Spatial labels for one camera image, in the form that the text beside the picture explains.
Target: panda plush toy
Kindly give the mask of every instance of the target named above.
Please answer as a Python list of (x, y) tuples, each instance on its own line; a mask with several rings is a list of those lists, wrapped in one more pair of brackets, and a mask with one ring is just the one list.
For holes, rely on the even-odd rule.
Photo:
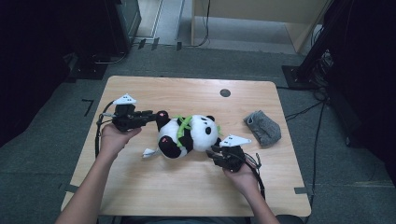
[(170, 159), (184, 157), (192, 150), (203, 151), (218, 146), (219, 126), (212, 116), (192, 115), (170, 119), (162, 110), (156, 115), (158, 147)]

